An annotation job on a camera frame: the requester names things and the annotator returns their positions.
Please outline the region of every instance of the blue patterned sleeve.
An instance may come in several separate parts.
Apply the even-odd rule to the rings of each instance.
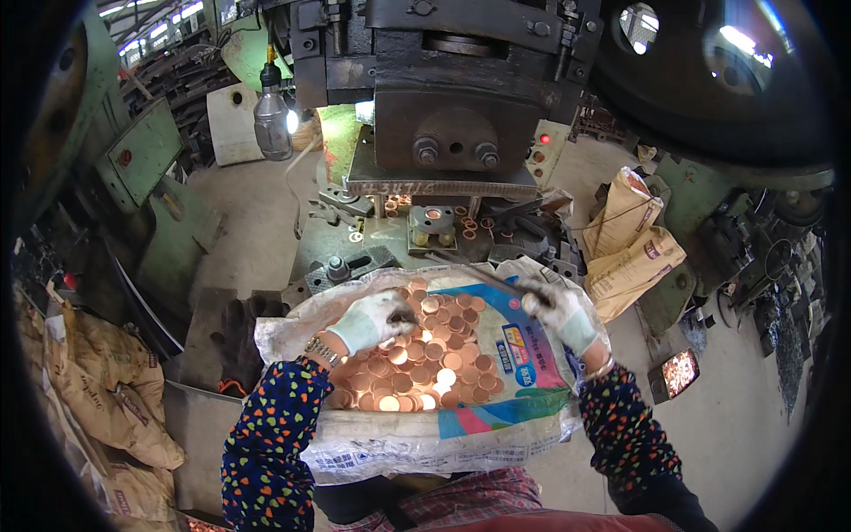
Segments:
[[[677,452],[653,420],[636,376],[620,364],[586,383],[580,397],[585,432],[594,444],[591,465],[608,478],[619,507],[644,491],[655,478],[682,480]]]
[[[274,363],[225,441],[222,509],[234,530],[313,530],[313,475],[299,460],[316,434],[328,371],[299,357]]]

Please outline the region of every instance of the bracelet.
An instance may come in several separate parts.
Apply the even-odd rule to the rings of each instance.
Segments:
[[[328,361],[328,365],[331,366],[331,369],[335,368],[337,364],[340,363],[340,356],[338,356],[336,352],[331,351],[331,349],[316,336],[313,336],[311,340],[307,342],[305,352],[315,352],[317,355]]]
[[[601,375],[608,373],[612,369],[613,366],[614,366],[614,357],[612,356],[612,353],[609,353],[608,354],[608,360],[606,361],[606,363],[603,364],[603,366],[601,366],[594,373],[590,373],[588,375],[585,375],[585,380],[586,381],[594,380],[594,379],[600,377]]]

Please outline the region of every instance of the metal watch strap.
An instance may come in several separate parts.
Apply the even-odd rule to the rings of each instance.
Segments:
[[[337,364],[340,363],[340,356],[337,355],[337,353],[331,351],[331,348],[326,346],[316,336],[314,336],[309,342],[307,342],[305,352],[315,352],[317,355],[327,360],[328,365],[331,366],[331,368],[336,367]]]

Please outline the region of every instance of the white glove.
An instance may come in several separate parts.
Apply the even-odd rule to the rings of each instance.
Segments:
[[[325,330],[339,336],[354,355],[393,336],[414,331],[414,309],[395,289],[368,295],[355,301],[339,322]]]
[[[570,347],[577,357],[585,354],[599,338],[579,298],[570,290],[532,280],[518,281],[517,286],[529,290],[523,296],[523,310],[556,331],[564,345]]]

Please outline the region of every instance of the plaid shirt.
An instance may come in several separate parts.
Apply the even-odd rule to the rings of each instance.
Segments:
[[[417,530],[478,523],[500,515],[541,508],[538,484],[523,467],[474,473],[440,488],[399,502]],[[393,532],[384,512],[375,512],[351,524],[331,523],[345,532]]]

